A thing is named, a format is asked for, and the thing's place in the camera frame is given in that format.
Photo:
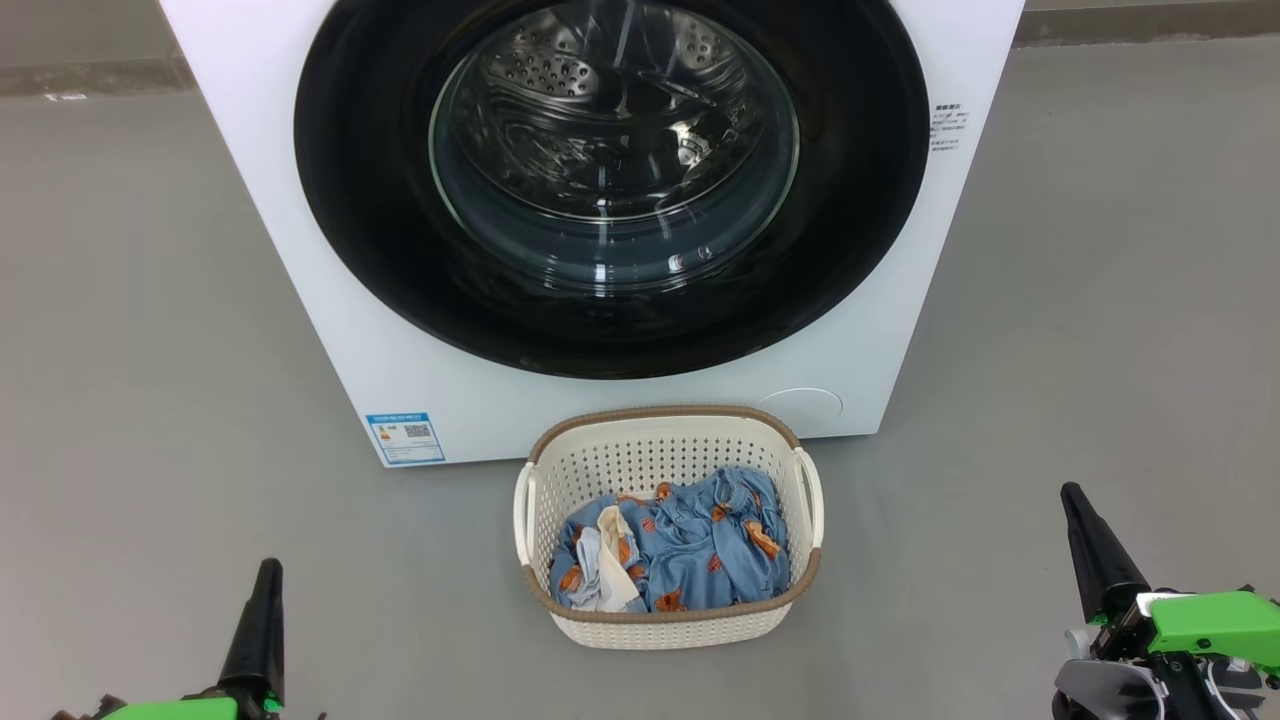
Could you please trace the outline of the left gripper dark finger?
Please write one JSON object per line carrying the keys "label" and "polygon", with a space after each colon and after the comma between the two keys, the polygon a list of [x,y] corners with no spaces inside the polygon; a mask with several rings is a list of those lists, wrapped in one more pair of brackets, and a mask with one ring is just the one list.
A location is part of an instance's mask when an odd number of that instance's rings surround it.
{"label": "left gripper dark finger", "polygon": [[218,687],[241,703],[285,701],[283,577],[278,559],[260,562],[218,678]]}

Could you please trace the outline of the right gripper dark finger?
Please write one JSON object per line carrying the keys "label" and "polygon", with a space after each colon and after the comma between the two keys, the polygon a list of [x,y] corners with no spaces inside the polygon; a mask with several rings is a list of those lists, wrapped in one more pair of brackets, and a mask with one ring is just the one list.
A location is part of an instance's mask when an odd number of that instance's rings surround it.
{"label": "right gripper dark finger", "polygon": [[1062,484],[1060,500],[1083,616],[1116,623],[1151,585],[1078,483]]}

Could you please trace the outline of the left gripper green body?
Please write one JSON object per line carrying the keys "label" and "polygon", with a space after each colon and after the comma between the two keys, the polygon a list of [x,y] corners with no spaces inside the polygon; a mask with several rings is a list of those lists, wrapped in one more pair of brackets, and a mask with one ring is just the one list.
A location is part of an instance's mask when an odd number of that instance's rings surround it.
{"label": "left gripper green body", "polygon": [[55,719],[285,719],[285,706],[271,693],[259,698],[244,692],[200,692],[138,703],[104,694],[92,712],[58,710]]}

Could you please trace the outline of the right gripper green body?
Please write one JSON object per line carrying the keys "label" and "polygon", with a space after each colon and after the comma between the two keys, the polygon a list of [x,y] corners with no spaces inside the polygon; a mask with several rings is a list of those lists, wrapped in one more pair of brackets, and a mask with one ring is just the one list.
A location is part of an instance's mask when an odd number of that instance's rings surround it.
{"label": "right gripper green body", "polygon": [[1152,667],[1157,659],[1225,659],[1239,673],[1256,671],[1277,682],[1279,610],[1252,588],[1215,593],[1117,588],[1085,610],[1096,629],[1065,633],[1070,660],[1097,660]]}

